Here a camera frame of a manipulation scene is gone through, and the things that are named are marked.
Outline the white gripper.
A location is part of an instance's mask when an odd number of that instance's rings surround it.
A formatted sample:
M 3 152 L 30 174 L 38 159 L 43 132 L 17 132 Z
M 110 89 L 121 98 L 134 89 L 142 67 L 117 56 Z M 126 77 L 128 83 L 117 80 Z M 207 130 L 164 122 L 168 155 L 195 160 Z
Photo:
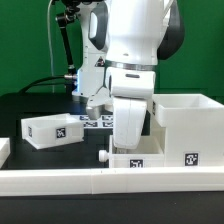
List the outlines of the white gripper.
M 109 67 L 106 72 L 113 101 L 113 142 L 117 148 L 137 148 L 154 93 L 155 72 Z

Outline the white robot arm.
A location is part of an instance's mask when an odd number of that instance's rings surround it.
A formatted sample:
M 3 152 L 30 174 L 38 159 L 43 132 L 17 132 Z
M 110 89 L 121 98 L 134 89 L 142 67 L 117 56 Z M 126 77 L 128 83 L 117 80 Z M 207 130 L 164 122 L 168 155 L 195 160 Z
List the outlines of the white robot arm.
M 73 95 L 87 102 L 93 119 L 103 108 L 111 111 L 114 145 L 135 149 L 154 94 L 155 67 L 184 40 L 178 2 L 94 0 L 80 8 L 83 63 Z

